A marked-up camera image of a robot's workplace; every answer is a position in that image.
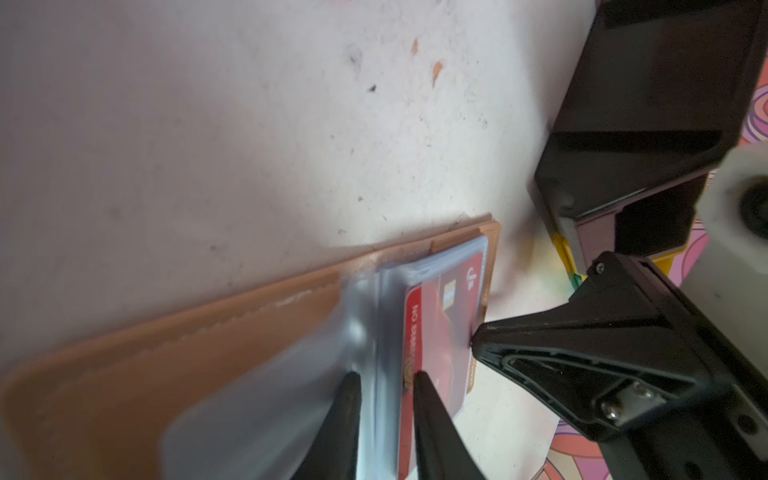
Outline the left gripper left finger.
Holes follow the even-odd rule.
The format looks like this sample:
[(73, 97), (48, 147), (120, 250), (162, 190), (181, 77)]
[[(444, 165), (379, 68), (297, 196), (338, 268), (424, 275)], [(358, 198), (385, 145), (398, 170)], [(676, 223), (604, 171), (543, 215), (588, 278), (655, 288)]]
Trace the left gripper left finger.
[(349, 372), (293, 480), (356, 479), (361, 402), (361, 377)]

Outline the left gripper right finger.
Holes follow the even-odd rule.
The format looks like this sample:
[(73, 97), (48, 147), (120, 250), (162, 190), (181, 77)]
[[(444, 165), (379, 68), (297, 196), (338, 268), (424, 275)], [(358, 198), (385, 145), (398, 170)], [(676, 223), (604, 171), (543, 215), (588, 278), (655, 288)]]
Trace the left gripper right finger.
[(484, 479), (425, 371), (414, 376), (414, 434), (420, 479)]

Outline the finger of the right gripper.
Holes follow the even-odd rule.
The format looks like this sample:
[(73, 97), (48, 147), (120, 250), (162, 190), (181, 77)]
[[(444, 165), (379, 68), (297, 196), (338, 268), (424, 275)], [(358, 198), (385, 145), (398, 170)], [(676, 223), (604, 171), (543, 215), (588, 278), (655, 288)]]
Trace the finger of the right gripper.
[(736, 377), (719, 341), (652, 261), (605, 252), (565, 304), (482, 324), (472, 353), (606, 441), (720, 405)]

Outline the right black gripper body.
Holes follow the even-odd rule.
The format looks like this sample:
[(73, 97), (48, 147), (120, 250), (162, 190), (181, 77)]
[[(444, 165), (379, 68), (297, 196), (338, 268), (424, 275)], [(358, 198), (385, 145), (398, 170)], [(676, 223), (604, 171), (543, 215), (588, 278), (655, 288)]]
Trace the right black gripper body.
[(648, 260), (600, 257), (606, 361), (594, 396), (617, 479), (764, 479), (767, 381), (690, 295)]

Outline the tan leather card holder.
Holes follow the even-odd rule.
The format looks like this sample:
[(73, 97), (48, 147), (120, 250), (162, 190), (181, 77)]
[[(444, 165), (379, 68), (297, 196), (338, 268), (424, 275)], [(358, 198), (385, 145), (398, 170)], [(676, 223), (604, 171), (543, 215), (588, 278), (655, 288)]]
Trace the tan leather card holder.
[(477, 237), (490, 218), (91, 338), (32, 360), (1, 389), (1, 417), (31, 479), (156, 479), (159, 441), (184, 410), (316, 329), (344, 281)]

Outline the red credit card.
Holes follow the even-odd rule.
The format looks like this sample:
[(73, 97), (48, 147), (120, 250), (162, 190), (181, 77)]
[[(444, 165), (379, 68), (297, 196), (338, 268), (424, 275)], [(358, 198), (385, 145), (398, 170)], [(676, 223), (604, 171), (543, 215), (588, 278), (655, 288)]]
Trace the red credit card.
[(403, 300), (403, 397), (397, 477), (416, 469), (413, 377), (425, 371), (448, 415), (463, 408), (470, 372), (470, 337), (483, 284), (483, 252), (450, 253), (406, 265)]

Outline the yellow plastic bin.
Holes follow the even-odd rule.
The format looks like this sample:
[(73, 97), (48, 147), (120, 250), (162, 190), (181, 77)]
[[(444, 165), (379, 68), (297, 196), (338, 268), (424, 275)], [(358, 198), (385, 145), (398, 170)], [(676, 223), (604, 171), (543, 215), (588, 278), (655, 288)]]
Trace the yellow plastic bin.
[(585, 276), (576, 270), (575, 260), (568, 241), (557, 232), (552, 233), (550, 238), (565, 267), (569, 281), (573, 288), (577, 289), (583, 283)]

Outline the black plastic bin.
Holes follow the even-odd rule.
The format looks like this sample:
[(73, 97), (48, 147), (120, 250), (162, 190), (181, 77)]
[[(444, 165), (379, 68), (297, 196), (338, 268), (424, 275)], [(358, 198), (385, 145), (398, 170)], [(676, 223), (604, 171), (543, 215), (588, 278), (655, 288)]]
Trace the black plastic bin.
[(534, 180), (575, 270), (688, 241), (767, 51), (763, 1), (606, 1)]

